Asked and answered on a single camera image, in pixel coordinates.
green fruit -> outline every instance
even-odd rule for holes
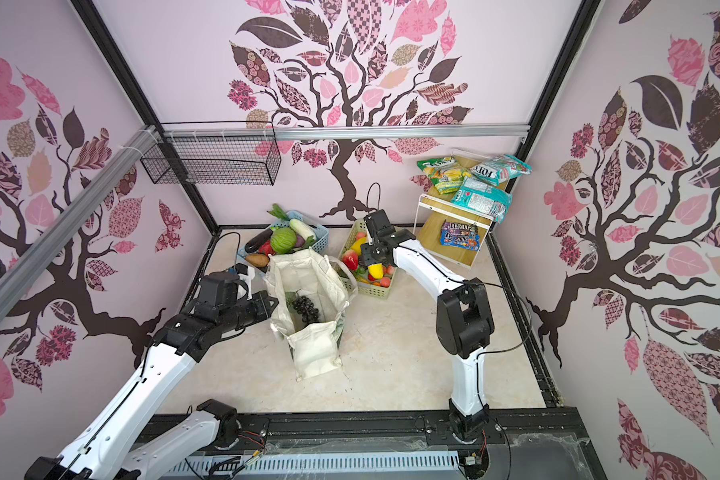
[[[296,245],[296,232],[288,226],[278,228],[269,239],[269,244],[278,254],[287,254]]]

basket of vegetables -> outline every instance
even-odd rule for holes
[[[270,225],[237,251],[240,260],[266,272],[270,255],[285,255],[312,248],[324,254],[328,248],[328,229],[305,222],[296,210],[285,212],[278,204],[269,211],[278,221]]]
[[[365,221],[363,219],[356,220],[352,229],[349,231],[349,237],[344,244],[342,254],[339,256],[344,264],[355,274],[358,283],[358,292],[365,295],[386,298],[392,289],[394,281],[394,266],[390,264],[382,264],[384,267],[383,276],[381,278],[374,277],[368,272],[368,267],[363,264],[362,256],[360,256],[360,245],[368,242],[365,231]],[[349,279],[343,271],[338,272],[344,286],[351,288]]]

potato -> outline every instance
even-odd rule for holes
[[[246,257],[246,262],[257,268],[266,268],[269,265],[269,257],[265,254],[250,254]]]

bunch of grapes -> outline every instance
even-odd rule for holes
[[[312,303],[312,301],[305,297],[305,296],[297,296],[296,300],[293,301],[293,309],[301,314],[302,321],[305,325],[309,325],[310,323],[318,323],[320,320],[318,319],[318,310],[315,308],[315,305]]]

beige plastic basket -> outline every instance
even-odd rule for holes
[[[341,259],[344,256],[344,253],[349,250],[349,247],[355,243],[355,237],[357,236],[357,232],[365,232],[365,221],[363,219],[355,220],[355,224],[349,231],[349,237],[344,243],[344,248],[342,248],[342,253],[338,256],[339,259]],[[358,282],[358,292],[364,295],[387,298],[387,296],[389,295],[389,291],[392,290],[392,286],[394,285],[394,278],[397,276],[397,274],[397,269],[395,269],[394,273],[392,274],[392,278],[390,279],[389,286],[387,288],[384,288],[383,286],[371,285],[370,283]],[[350,285],[349,280],[344,278],[341,273],[339,273],[339,277],[341,277],[342,282],[344,282],[344,286],[347,287],[347,290],[350,290],[352,286]]]

